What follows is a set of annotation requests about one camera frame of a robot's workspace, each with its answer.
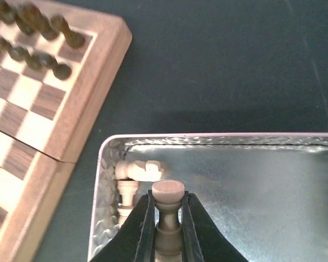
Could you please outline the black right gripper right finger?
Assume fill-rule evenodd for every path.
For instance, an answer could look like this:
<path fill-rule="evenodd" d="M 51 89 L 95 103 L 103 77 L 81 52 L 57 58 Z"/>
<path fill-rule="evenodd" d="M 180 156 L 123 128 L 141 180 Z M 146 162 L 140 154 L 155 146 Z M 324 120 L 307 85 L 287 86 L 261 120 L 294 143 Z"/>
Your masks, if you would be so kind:
<path fill-rule="evenodd" d="M 182 260 L 205 262 L 247 262 L 223 236 L 194 193 L 182 198 Z"/>

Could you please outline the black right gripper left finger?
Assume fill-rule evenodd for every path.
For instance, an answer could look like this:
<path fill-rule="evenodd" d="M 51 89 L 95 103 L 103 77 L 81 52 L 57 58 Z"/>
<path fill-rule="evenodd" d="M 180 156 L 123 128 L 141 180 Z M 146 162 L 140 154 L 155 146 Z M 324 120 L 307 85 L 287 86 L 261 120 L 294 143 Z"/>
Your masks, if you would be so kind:
<path fill-rule="evenodd" d="M 93 262 L 155 261 L 155 199 L 142 195 L 115 237 L 91 260 Z"/>

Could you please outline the light rook piece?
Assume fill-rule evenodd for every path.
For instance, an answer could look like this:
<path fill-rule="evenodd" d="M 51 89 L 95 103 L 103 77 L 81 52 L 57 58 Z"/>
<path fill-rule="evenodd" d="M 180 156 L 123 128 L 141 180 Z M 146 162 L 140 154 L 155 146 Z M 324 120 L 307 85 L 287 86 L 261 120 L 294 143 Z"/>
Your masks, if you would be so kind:
<path fill-rule="evenodd" d="M 159 221 L 154 235 L 156 261 L 182 261 L 182 226 L 178 211 L 185 193 L 184 184 L 177 180 L 161 180 L 152 185 Z"/>

